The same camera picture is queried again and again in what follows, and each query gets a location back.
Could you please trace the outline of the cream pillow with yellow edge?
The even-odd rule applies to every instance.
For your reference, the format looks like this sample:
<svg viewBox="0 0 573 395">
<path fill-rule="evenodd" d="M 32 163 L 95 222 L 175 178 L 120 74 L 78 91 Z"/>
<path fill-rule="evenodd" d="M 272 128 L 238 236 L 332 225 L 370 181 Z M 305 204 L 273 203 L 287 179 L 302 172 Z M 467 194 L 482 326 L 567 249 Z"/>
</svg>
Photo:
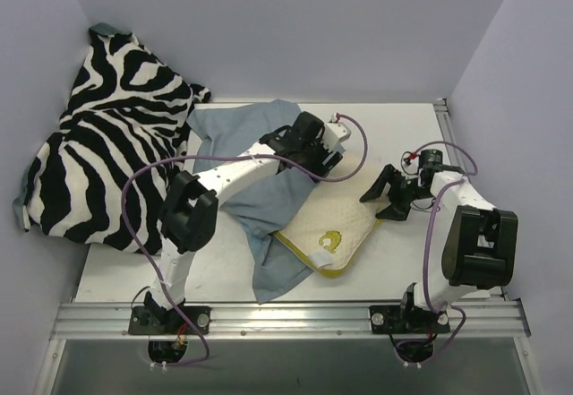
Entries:
<svg viewBox="0 0 573 395">
<path fill-rule="evenodd" d="M 376 214 L 386 199 L 359 202 L 380 169 L 369 162 L 352 178 L 321 182 L 304 205 L 274 237 L 295 257 L 326 278 L 337 278 L 351 266 L 361 244 L 380 225 Z"/>
</svg>

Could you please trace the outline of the blue-grey fabric pillowcase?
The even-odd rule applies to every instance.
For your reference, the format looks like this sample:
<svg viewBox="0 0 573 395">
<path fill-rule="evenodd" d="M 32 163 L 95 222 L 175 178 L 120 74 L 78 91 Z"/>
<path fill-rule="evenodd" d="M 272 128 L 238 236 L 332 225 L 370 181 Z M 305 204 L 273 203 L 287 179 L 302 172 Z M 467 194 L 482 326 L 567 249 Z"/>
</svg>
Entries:
<svg viewBox="0 0 573 395">
<path fill-rule="evenodd" d="M 235 108 L 195 109 L 188 118 L 191 129 L 201 138 L 197 153 L 208 160 L 197 160 L 197 174 L 221 165 L 218 157 L 237 157 L 252 148 L 260 138 L 282 126 L 291 126 L 301 114 L 293 102 L 281 99 Z M 252 168 L 242 180 L 223 179 L 231 191 L 219 201 L 219 208 L 237 220 L 244 229 L 254 260 L 252 290 L 258 303 L 272 301 L 305 280 L 311 270 L 294 256 L 273 234 L 293 219 L 316 187 L 314 180 L 297 168 L 278 172 L 274 159 L 247 159 L 232 167 Z"/>
</svg>

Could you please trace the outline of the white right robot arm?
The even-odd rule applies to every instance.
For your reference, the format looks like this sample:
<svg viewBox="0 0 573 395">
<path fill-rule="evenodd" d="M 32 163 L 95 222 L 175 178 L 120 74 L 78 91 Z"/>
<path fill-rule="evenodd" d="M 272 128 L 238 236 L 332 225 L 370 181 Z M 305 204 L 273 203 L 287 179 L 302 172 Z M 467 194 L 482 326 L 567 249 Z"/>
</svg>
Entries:
<svg viewBox="0 0 573 395">
<path fill-rule="evenodd" d="M 518 217 L 486 201 L 468 182 L 460 167 L 446 165 L 436 149 L 419 149 L 404 157 L 416 160 L 413 176 L 403 176 L 392 165 L 382 169 L 361 202 L 382 195 L 389 206 L 377 219 L 404 221 L 413 202 L 433 201 L 423 252 L 423 275 L 411 284 L 397 309 L 399 325 L 418 331 L 438 323 L 446 307 L 479 290 L 504 287 L 511 281 L 517 245 Z M 442 249 L 440 272 L 431 273 L 429 258 L 439 211 L 452 217 Z"/>
</svg>

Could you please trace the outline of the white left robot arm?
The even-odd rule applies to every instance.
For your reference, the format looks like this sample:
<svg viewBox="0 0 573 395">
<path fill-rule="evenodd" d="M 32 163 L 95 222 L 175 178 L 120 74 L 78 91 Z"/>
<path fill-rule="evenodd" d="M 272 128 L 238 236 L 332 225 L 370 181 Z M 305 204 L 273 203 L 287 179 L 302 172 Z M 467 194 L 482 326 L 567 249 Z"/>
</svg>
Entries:
<svg viewBox="0 0 573 395">
<path fill-rule="evenodd" d="M 350 116 L 336 113 L 330 121 L 300 113 L 292 125 L 262 135 L 235 157 L 192 174 L 180 172 L 167 190 L 159 212 L 163 250 L 156 278 L 143 306 L 161 333 L 175 331 L 184 315 L 185 284 L 196 252 L 214 236 L 219 207 L 247 187 L 295 168 L 314 182 L 332 182 L 330 171 L 342 160 L 339 146 L 351 136 Z"/>
</svg>

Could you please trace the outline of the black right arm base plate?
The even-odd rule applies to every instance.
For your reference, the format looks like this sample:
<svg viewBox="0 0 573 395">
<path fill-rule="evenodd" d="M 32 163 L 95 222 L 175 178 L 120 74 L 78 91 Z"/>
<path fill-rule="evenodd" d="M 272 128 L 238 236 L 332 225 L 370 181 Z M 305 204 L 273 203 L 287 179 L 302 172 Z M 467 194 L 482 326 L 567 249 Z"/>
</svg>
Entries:
<svg viewBox="0 0 573 395">
<path fill-rule="evenodd" d="M 400 305 L 371 305 L 369 307 L 371 331 L 382 335 L 435 335 L 450 332 L 445 313 L 414 307 L 405 311 Z"/>
</svg>

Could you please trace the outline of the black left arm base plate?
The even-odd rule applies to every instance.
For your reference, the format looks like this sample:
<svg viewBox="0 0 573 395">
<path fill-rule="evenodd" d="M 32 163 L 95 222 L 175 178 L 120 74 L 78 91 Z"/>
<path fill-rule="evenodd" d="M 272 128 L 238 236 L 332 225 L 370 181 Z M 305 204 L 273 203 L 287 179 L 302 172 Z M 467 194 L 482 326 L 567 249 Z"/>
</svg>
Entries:
<svg viewBox="0 0 573 395">
<path fill-rule="evenodd" d="M 206 335 L 209 333 L 210 307 L 204 305 L 183 305 L 181 309 L 200 334 Z M 192 328 L 175 310 L 168 311 L 167 320 L 160 322 L 144 305 L 138 305 L 132 309 L 127 332 L 130 335 L 141 336 L 177 335 L 180 334 L 181 328 L 186 328 L 188 333 L 192 333 Z"/>
</svg>

